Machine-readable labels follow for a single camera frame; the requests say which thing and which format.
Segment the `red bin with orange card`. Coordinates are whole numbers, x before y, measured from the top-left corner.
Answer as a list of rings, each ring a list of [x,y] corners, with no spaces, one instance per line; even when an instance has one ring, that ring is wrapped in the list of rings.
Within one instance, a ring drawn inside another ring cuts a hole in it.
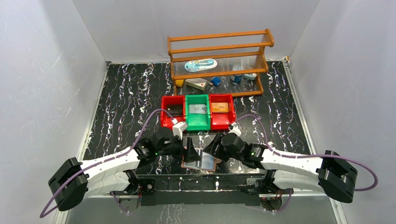
[[[236,114],[231,94],[210,94],[211,130],[226,130],[235,122]]]

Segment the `pink leather card holder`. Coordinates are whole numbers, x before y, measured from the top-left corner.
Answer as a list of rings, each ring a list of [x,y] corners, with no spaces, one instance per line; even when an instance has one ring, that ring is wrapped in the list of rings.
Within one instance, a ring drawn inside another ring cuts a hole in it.
[[[215,157],[204,152],[203,149],[201,148],[196,149],[196,152],[199,154],[201,159],[199,161],[188,162],[188,163],[183,161],[181,163],[181,167],[187,169],[214,172],[216,170]]]

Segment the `blue small object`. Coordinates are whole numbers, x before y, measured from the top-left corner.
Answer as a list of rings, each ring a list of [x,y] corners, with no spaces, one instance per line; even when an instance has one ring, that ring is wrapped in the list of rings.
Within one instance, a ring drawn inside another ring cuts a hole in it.
[[[213,86],[219,86],[221,83],[221,79],[219,77],[213,77],[211,78],[210,82],[213,84]]]

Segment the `blue cup on shelf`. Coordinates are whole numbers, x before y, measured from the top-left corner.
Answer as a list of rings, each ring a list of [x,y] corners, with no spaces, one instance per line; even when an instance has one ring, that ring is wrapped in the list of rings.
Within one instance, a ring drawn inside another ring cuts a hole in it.
[[[244,74],[240,74],[240,75],[231,75],[231,81],[234,84],[240,84],[244,78]]]

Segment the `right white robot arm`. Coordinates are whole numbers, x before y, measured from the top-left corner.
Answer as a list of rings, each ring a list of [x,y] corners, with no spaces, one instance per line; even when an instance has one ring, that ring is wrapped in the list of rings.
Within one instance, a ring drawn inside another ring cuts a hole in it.
[[[243,191],[248,194],[305,189],[339,202],[353,201],[357,169],[333,151],[327,150],[323,157],[281,152],[268,144],[247,143],[235,133],[218,133],[204,152],[222,161],[233,158],[249,168],[264,170],[263,178],[246,181]]]

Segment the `yellow small object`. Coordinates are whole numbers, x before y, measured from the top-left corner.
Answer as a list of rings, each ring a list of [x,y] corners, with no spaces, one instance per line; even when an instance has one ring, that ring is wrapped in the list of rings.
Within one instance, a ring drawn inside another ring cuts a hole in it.
[[[175,81],[175,86],[176,87],[183,87],[184,85],[184,80],[183,79],[178,79]]]

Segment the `grey credit card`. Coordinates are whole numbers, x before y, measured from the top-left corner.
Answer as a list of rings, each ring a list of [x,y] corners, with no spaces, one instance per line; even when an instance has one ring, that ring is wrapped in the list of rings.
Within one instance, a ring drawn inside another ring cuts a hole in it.
[[[207,106],[206,106],[206,104],[191,104],[191,105],[189,105],[189,113],[191,113],[191,114],[206,114]]]

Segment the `black base frame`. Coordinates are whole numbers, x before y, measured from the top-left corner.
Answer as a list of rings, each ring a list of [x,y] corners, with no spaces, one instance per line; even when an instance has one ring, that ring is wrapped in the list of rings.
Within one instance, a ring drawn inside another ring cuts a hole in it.
[[[239,204],[269,212],[281,211],[293,190],[270,185],[265,174],[139,175],[131,190],[116,190],[123,209],[136,199],[139,206],[165,204]]]

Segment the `green plastic bin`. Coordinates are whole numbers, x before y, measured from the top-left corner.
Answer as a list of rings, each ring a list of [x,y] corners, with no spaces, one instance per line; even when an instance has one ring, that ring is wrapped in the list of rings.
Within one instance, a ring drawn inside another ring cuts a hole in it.
[[[185,96],[187,131],[208,131],[211,127],[209,95]]]

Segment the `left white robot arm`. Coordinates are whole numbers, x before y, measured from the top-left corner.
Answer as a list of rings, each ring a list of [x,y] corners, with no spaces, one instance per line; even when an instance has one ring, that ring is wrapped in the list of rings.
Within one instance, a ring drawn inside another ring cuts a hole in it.
[[[75,157],[67,159],[48,181],[55,208],[67,211],[88,197],[116,191],[129,195],[152,195],[155,181],[139,178],[136,169],[153,163],[162,155],[186,163],[201,160],[190,137],[186,144],[183,143],[183,131],[186,129],[187,124],[179,122],[172,129],[160,127],[119,153],[85,161],[78,161]]]

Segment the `orange credit card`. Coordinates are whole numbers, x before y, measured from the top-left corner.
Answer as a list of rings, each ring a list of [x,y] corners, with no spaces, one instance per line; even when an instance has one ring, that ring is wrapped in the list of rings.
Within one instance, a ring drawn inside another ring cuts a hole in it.
[[[229,113],[229,104],[227,102],[212,102],[211,111],[213,113]]]

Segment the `red bin with dark card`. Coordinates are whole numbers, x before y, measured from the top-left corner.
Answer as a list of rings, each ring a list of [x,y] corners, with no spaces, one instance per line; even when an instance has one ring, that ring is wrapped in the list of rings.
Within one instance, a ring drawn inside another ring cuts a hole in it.
[[[178,122],[185,121],[185,96],[163,96],[161,108],[166,110]],[[173,118],[166,112],[161,112],[161,125],[172,128]]]

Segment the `blue white oval package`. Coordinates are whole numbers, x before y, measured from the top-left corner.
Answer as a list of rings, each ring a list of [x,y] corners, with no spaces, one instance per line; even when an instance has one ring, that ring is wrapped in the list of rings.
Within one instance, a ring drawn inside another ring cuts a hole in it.
[[[217,67],[217,61],[208,58],[208,59],[200,59],[200,60],[191,60],[185,63],[184,68],[188,72],[199,72],[203,70],[210,70]]]

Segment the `dark credit card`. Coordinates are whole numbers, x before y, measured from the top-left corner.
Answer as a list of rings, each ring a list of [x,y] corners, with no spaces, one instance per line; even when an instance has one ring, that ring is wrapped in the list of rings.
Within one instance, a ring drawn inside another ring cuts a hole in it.
[[[177,105],[168,105],[166,107],[167,112],[172,116],[183,116],[184,114],[184,109],[182,104],[177,104]]]

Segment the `teal white tube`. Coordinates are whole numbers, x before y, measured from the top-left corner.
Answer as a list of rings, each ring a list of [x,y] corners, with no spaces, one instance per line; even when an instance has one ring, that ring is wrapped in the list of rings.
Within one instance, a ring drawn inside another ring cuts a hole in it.
[[[244,74],[243,77],[248,80],[256,80],[257,74],[256,73],[246,73],[246,74]]]

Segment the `wooden shelf rack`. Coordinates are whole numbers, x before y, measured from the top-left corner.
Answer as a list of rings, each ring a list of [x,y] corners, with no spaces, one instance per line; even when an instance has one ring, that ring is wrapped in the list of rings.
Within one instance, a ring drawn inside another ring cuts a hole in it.
[[[258,36],[262,39],[253,43],[238,43],[228,45],[215,45],[203,47],[187,47],[176,49],[172,47],[176,42],[204,41],[235,37]],[[167,38],[167,50],[170,57],[170,74],[173,82],[191,78],[231,77],[236,75],[257,74],[254,80],[255,88],[252,90],[238,89],[232,92],[234,97],[262,95],[261,74],[266,74],[269,66],[266,62],[264,51],[266,47],[273,47],[274,37],[270,29],[259,31],[233,32],[211,35],[191,35]],[[214,68],[194,71],[186,67],[189,61],[213,59]]]

